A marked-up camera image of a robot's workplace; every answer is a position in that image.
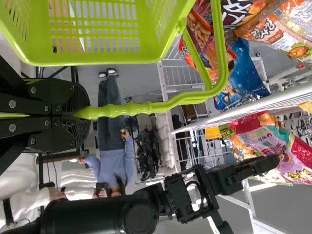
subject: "lime green shopping basket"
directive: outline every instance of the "lime green shopping basket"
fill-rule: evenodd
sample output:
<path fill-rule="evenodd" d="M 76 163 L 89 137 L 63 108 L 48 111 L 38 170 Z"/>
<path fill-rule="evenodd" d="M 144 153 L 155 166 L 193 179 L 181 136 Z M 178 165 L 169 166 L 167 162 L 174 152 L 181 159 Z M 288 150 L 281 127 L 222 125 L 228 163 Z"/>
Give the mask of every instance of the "lime green shopping basket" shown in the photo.
<path fill-rule="evenodd" d="M 34 66 L 139 64 L 162 60 L 177 33 L 205 83 L 169 101 L 87 107 L 76 117 L 161 113 L 218 94 L 228 79 L 220 0 L 212 0 L 219 79 L 213 87 L 185 29 L 195 0 L 0 0 L 0 33 L 20 59 Z"/>

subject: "phone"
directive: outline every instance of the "phone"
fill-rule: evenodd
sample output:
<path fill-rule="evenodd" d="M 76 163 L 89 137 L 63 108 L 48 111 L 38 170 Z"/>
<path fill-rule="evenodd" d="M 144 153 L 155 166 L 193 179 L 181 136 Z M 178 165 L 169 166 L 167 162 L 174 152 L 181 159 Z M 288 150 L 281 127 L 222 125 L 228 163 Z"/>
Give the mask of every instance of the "phone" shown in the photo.
<path fill-rule="evenodd" d="M 107 183 L 96 183 L 97 196 L 102 191 L 102 189 L 107 190 Z"/>

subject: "person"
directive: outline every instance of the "person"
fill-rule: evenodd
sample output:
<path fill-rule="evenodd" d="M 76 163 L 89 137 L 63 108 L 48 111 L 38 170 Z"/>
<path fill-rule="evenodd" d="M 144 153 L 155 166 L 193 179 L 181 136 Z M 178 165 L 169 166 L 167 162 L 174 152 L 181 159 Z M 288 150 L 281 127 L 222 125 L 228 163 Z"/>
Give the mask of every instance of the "person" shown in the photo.
<path fill-rule="evenodd" d="M 117 85 L 118 74 L 109 69 L 107 77 L 98 86 L 98 106 L 121 105 Z M 97 142 L 100 159 L 95 155 L 78 158 L 80 164 L 87 163 L 98 182 L 108 183 L 111 193 L 102 191 L 99 196 L 125 195 L 125 187 L 131 182 L 134 171 L 134 147 L 129 132 L 125 130 L 124 116 L 100 117 L 97 120 Z"/>
<path fill-rule="evenodd" d="M 36 155 L 20 154 L 0 176 L 0 233 L 9 229 L 5 204 L 11 206 L 11 228 L 14 228 L 34 221 L 40 215 L 40 206 L 47 206 L 50 201 L 62 198 L 65 198 L 65 194 L 55 188 L 39 190 Z"/>

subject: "orange snack bag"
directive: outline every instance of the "orange snack bag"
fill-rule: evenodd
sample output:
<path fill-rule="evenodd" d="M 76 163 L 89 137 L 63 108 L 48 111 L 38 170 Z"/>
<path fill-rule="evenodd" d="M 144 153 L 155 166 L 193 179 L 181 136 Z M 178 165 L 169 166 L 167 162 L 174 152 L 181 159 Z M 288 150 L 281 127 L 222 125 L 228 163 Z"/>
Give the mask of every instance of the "orange snack bag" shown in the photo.
<path fill-rule="evenodd" d="M 311 0 L 273 1 L 235 34 L 247 40 L 264 42 L 303 61 L 312 55 L 311 10 Z"/>

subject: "jeans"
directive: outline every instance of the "jeans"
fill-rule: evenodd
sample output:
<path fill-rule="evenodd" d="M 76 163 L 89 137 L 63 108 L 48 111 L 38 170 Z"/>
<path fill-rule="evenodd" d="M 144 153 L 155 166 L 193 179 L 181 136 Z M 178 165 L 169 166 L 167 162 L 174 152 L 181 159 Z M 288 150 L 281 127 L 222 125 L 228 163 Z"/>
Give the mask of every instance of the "jeans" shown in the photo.
<path fill-rule="evenodd" d="M 108 104 L 121 105 L 121 97 L 117 85 L 118 76 L 108 76 L 106 81 L 98 85 L 98 106 Z M 125 148 L 120 130 L 125 128 L 125 117 L 100 117 L 97 120 L 97 142 L 99 150 L 119 150 Z"/>

